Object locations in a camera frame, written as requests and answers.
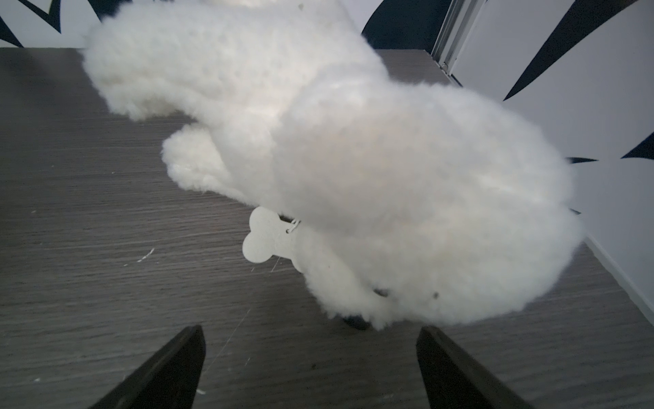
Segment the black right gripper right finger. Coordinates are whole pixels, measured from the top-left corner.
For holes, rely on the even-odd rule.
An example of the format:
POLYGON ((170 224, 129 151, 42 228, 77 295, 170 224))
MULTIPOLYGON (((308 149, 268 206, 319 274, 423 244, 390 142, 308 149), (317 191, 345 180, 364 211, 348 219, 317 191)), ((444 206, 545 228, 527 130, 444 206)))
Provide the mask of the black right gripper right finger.
POLYGON ((432 409, 533 409, 438 327, 422 327, 417 360, 432 409))

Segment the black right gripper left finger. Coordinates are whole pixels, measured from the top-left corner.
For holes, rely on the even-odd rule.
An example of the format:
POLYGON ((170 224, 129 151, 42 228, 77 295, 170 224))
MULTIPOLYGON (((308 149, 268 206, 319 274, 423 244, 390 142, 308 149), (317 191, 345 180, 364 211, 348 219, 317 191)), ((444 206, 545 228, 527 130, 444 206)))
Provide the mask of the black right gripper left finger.
POLYGON ((206 356, 203 327, 185 327, 91 409, 190 409, 206 356))

